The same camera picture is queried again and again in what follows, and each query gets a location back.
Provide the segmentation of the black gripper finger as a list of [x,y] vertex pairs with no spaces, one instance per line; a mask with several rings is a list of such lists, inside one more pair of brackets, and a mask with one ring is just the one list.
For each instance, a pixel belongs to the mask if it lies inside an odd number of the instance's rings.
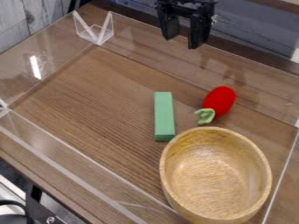
[[157,9],[157,17],[164,39],[173,39],[179,35],[179,17],[161,8]]
[[188,34],[188,48],[196,49],[201,46],[209,38],[212,26],[212,14],[191,14],[189,16],[189,34]]

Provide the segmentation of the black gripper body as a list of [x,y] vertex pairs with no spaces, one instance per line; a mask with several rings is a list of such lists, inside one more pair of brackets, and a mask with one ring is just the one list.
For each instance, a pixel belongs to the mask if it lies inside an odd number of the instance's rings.
[[179,17],[189,18],[200,15],[213,22],[217,0],[156,0],[156,11],[160,22],[168,22]]

